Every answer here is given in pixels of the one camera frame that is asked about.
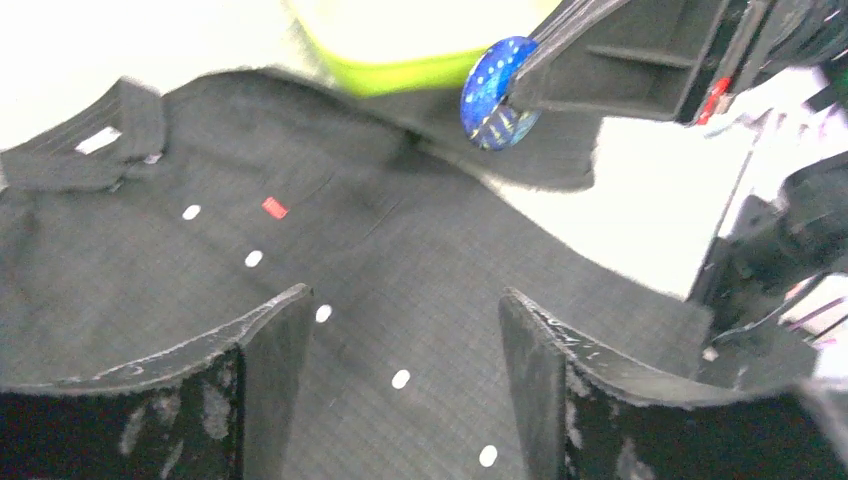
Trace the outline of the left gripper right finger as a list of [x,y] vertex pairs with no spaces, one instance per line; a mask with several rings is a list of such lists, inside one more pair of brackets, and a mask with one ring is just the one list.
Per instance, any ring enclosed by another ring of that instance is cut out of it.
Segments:
[[499,303],[534,479],[843,479],[847,383],[742,392],[670,374],[571,328],[521,292]]

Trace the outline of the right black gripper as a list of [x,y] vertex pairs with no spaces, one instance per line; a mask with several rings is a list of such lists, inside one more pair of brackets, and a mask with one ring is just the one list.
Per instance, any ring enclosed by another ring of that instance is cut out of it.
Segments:
[[511,76],[523,110],[704,125],[789,67],[847,55],[845,1],[563,1]]

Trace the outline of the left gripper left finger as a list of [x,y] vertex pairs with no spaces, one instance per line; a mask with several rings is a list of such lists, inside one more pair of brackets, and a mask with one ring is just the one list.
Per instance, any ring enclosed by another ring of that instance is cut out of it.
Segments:
[[277,479],[311,337],[295,285],[91,378],[1,389],[5,479]]

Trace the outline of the black pinstriped shirt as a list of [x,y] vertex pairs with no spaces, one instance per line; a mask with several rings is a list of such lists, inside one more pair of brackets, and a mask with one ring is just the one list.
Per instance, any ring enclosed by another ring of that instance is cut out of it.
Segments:
[[313,290],[277,479],[525,478],[508,287],[682,376],[710,322],[406,132],[262,74],[166,95],[120,80],[1,165],[1,389],[91,378]]

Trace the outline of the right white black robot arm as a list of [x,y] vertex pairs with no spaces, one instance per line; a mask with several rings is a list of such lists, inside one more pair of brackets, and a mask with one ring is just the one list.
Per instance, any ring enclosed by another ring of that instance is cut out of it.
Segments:
[[[816,107],[847,108],[843,1],[563,1],[532,32],[509,78],[520,110],[585,112],[704,125],[787,67],[819,66]],[[811,372],[813,348],[778,318],[847,269],[847,161],[791,174],[777,198],[750,195],[717,234],[691,299],[712,310],[715,361],[700,379],[747,389]]]

